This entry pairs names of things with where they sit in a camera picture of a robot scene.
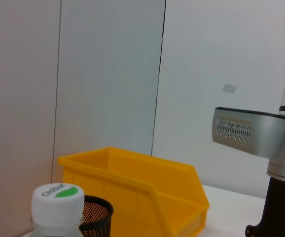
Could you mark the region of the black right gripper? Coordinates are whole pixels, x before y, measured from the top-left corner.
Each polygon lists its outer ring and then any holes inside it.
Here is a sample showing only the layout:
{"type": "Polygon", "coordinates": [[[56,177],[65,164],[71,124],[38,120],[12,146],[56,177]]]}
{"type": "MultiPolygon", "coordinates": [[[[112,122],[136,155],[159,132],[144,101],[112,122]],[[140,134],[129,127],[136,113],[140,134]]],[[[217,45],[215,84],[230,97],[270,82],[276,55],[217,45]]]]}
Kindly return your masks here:
{"type": "Polygon", "coordinates": [[[285,182],[271,178],[258,225],[248,225],[247,237],[285,237],[285,182]]]}

